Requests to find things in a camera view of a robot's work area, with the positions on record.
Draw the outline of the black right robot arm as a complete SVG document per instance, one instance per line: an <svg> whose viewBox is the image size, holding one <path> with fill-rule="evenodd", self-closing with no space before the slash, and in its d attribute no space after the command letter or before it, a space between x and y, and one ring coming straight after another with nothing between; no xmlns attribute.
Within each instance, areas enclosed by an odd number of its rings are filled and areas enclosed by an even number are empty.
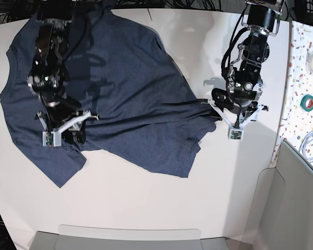
<svg viewBox="0 0 313 250"><path fill-rule="evenodd" d="M40 23L35 54L28 76L31 92L38 96L44 110L35 119L43 127L42 144L60 147L62 142L84 144L87 120L99 116L84 110L65 90L69 73L65 54L69 50L70 24L76 1L41 1L36 21Z"/></svg>

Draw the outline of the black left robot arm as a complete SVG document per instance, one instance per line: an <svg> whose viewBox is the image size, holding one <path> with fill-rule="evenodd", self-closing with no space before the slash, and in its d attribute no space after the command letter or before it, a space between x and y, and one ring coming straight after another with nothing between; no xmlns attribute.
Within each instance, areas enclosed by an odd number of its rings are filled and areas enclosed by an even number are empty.
<svg viewBox="0 0 313 250"><path fill-rule="evenodd" d="M228 125L230 139L239 140L245 126L256 121L257 114L269 108L258 103L263 92L262 64L270 55L268 37L279 31L284 1L246 1L221 62L225 88L213 88L211 98L203 102L213 109L213 116Z"/></svg>

